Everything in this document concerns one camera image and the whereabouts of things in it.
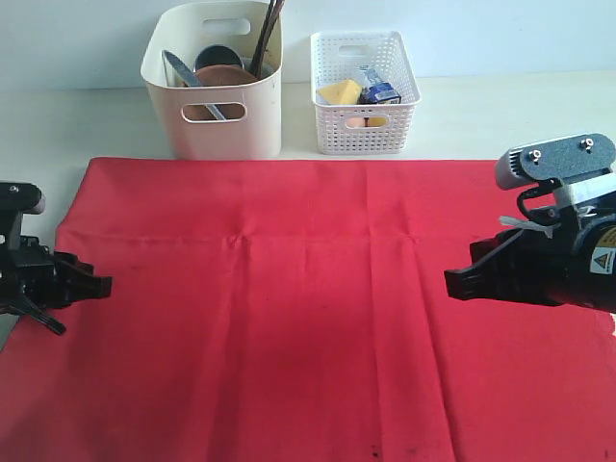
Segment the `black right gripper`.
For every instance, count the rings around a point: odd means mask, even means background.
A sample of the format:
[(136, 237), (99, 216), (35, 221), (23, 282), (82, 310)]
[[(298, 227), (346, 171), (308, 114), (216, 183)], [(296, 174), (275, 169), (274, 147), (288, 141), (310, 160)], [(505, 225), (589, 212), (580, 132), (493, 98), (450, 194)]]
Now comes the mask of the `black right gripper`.
[(615, 308), (615, 173), (518, 188), (522, 218), (470, 245), (471, 264), (445, 269), (449, 297)]

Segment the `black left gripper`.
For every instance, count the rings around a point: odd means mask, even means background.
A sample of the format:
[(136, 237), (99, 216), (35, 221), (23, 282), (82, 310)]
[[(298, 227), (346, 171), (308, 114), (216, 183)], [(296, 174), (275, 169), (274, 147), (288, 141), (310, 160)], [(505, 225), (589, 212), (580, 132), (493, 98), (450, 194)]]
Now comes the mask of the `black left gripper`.
[(108, 298), (112, 287), (111, 276), (94, 275), (93, 265), (75, 254), (51, 251), (36, 237), (21, 237), (18, 249), (1, 251), (1, 312), (27, 316), (56, 335), (63, 335), (65, 326), (41, 309)]

